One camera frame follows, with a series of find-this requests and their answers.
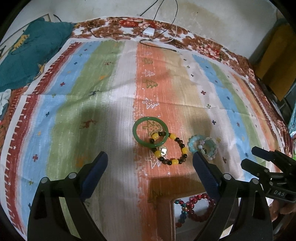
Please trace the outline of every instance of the black cable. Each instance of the black cable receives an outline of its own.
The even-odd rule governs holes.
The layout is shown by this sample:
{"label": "black cable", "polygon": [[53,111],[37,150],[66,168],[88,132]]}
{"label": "black cable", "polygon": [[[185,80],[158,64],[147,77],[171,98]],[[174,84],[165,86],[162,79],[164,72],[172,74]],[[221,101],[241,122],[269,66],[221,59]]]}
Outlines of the black cable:
{"label": "black cable", "polygon": [[152,8],[153,6],[154,6],[154,4],[156,4],[157,2],[158,2],[159,0],[156,0],[156,2],[155,3],[153,3],[150,7],[148,7],[141,15],[140,15],[140,17],[144,14],[144,13],[146,13],[150,8]]}
{"label": "black cable", "polygon": [[[155,20],[155,18],[156,18],[156,15],[157,15],[157,13],[158,13],[158,11],[159,11],[161,5],[163,4],[163,2],[164,2],[164,0],[162,0],[161,4],[159,5],[159,7],[158,7],[158,9],[157,9],[157,11],[156,11],[156,13],[155,13],[155,16],[154,16],[154,18],[153,18],[151,24],[154,22],[154,20]],[[143,31],[141,31],[141,32],[140,32],[139,34],[137,34],[137,35],[133,35],[133,34],[122,34],[122,33],[112,33],[112,34],[107,34],[107,35],[105,35],[105,36],[103,36],[103,37],[97,37],[97,36],[95,36],[94,33],[91,31],[91,30],[94,29],[94,28],[89,28],[89,26],[87,25],[87,29],[88,29],[88,31],[90,31],[91,34],[92,34],[94,37],[96,37],[96,38],[105,38],[105,37],[110,36],[110,35],[113,35],[113,34],[119,34],[119,35],[121,34],[121,35],[129,35],[129,36],[132,36],[132,37],[137,37],[137,36],[139,36],[140,34],[142,34],[147,28],[149,28],[149,27],[151,26],[151,24],[149,24],[149,25],[148,25]]]}
{"label": "black cable", "polygon": [[[177,0],[175,0],[175,2],[176,2],[176,4],[177,4],[177,10],[176,10],[175,18],[174,18],[174,20],[172,21],[172,23],[170,24],[170,26],[169,26],[166,30],[164,30],[162,33],[160,33],[159,35],[157,35],[155,38],[153,38],[153,39],[142,39],[142,40],[140,40],[140,43],[141,43],[141,44],[144,44],[144,43],[142,43],[142,41],[152,41],[152,40],[158,38],[160,35],[162,35],[162,34],[163,34],[164,32],[166,32],[166,31],[168,31],[168,30],[172,27],[174,21],[176,20],[177,13],[178,13],[178,2],[177,2]],[[174,49],[163,48],[163,47],[153,46],[153,45],[148,45],[148,44],[144,44],[144,45],[146,45],[146,46],[151,46],[151,47],[155,47],[155,48],[168,49],[168,50],[172,50],[172,51],[174,51],[174,52],[177,52],[177,51],[174,50]]]}
{"label": "black cable", "polygon": [[56,17],[61,22],[61,19],[57,15],[53,14],[53,16]]}

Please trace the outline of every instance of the light blue beaded bracelet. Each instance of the light blue beaded bracelet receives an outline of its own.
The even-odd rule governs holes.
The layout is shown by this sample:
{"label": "light blue beaded bracelet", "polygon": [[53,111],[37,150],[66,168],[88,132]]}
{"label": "light blue beaded bracelet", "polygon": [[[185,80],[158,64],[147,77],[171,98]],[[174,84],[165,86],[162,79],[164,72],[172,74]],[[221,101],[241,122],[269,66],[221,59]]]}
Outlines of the light blue beaded bracelet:
{"label": "light blue beaded bracelet", "polygon": [[205,137],[203,135],[194,135],[191,138],[189,138],[187,145],[190,152],[195,153],[197,151],[200,151],[202,154],[206,155],[208,160],[213,160],[216,157],[217,145],[211,137]]}

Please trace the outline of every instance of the bracelet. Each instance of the bracelet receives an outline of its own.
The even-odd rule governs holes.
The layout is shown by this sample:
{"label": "bracelet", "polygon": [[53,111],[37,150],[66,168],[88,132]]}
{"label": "bracelet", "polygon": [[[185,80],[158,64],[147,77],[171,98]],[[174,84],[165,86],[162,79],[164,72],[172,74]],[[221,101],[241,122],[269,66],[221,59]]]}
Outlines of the bracelet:
{"label": "bracelet", "polygon": [[[160,136],[166,136],[167,133],[168,132],[165,132],[165,131],[159,131],[158,133],[152,134],[150,143],[153,144],[155,140],[157,140]],[[163,164],[168,164],[169,166],[182,164],[183,162],[186,161],[188,149],[185,147],[185,144],[183,144],[183,141],[176,136],[176,134],[169,133],[168,136],[170,139],[175,140],[175,142],[177,142],[179,144],[179,147],[181,148],[182,156],[179,159],[175,159],[175,158],[172,158],[171,160],[165,159],[164,156],[167,153],[167,148],[165,146],[160,146],[158,149],[152,148],[151,150],[153,151],[156,158],[158,158],[158,160],[161,161]]]}
{"label": "bracelet", "polygon": [[[142,122],[144,121],[155,121],[157,123],[159,123],[161,125],[161,127],[163,128],[163,130],[165,130],[165,136],[163,138],[163,140],[157,144],[153,144],[153,143],[147,143],[145,141],[142,141],[138,135],[137,135],[137,127],[139,124],[141,124]],[[134,138],[136,139],[136,141],[141,144],[142,146],[145,146],[145,147],[149,147],[149,148],[156,148],[156,147],[159,147],[159,146],[162,146],[168,139],[168,127],[167,125],[161,120],[161,119],[158,119],[156,117],[151,117],[151,116],[147,116],[147,117],[142,117],[140,119],[138,119],[134,125],[133,125],[133,136]]]}
{"label": "bracelet", "polygon": [[[204,144],[209,147],[209,150],[204,148]],[[211,137],[204,137],[203,135],[194,135],[189,138],[187,142],[189,151],[192,153],[197,152],[198,150],[207,156],[208,160],[213,160],[217,154],[217,145],[212,140]]]}
{"label": "bracelet", "polygon": [[[209,201],[209,207],[207,208],[207,211],[205,212],[205,214],[198,216],[197,214],[194,213],[193,208],[194,208],[194,204],[196,204],[201,199],[207,199]],[[214,209],[215,201],[209,198],[209,196],[206,193],[203,193],[203,194],[190,197],[189,201],[186,203],[179,199],[179,200],[176,200],[174,204],[180,204],[182,207],[180,218],[178,219],[178,222],[175,224],[176,228],[180,228],[182,227],[182,224],[185,223],[185,219],[187,218],[187,215],[191,220],[196,222],[206,221]]]}

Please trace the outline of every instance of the colorful striped blanket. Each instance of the colorful striped blanket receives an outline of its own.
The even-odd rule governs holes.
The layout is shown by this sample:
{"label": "colorful striped blanket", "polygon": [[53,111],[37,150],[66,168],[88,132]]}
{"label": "colorful striped blanket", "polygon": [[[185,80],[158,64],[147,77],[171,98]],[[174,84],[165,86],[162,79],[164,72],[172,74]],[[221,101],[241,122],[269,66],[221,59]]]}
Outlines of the colorful striped blanket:
{"label": "colorful striped blanket", "polygon": [[[93,220],[107,240],[160,240],[157,198],[200,193],[203,187],[192,155],[181,165],[163,165],[135,141],[134,122],[158,117],[184,143],[195,134],[212,137],[218,147],[213,163],[248,181],[251,175],[240,167],[244,158],[274,171],[251,154],[253,146],[283,150],[285,145],[253,87],[231,68],[187,50],[133,40],[69,39],[13,115],[0,160],[1,205],[26,239],[40,179],[63,179],[105,151],[109,165],[85,202]],[[159,130],[147,122],[138,134]],[[179,157],[175,142],[168,140],[166,147],[168,158]],[[65,216],[75,233],[66,209]]]}

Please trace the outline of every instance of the green stripe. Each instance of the green stripe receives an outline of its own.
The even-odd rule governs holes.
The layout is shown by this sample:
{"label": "green stripe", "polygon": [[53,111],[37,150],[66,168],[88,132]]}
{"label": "green stripe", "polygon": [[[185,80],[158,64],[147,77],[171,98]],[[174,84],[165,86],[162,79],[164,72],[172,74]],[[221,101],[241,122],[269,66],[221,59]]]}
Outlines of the green stripe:
{"label": "green stripe", "polygon": [[[109,101],[107,91],[112,84],[112,73],[122,46],[122,42],[103,41],[90,55],[66,102],[57,111],[46,170],[51,180],[63,179],[70,172],[79,172],[83,164],[92,162],[104,149],[101,141],[98,144],[98,139],[104,140],[107,134],[104,106]],[[91,91],[96,90],[101,93],[89,96]],[[85,126],[83,122],[91,119],[96,123],[89,123],[88,128],[82,129]],[[61,202],[61,206],[71,233],[78,237],[66,202]]]}
{"label": "green stripe", "polygon": [[[236,91],[233,89],[231,82],[228,80],[226,75],[221,71],[221,69],[214,63],[210,62],[213,69],[216,72],[217,77],[219,80],[223,83],[223,85],[229,90],[229,92],[232,94],[233,101],[235,105],[237,106],[237,109],[240,113],[240,116],[242,118],[242,121],[244,123],[244,126],[246,128],[246,132],[249,138],[249,145],[250,147],[258,146],[261,147],[261,143],[259,141],[257,132],[255,131],[255,127],[253,125],[252,120],[250,119],[250,114],[242,101],[242,99],[238,96]],[[256,157],[257,163],[266,166],[266,162],[262,160],[259,157]]]}

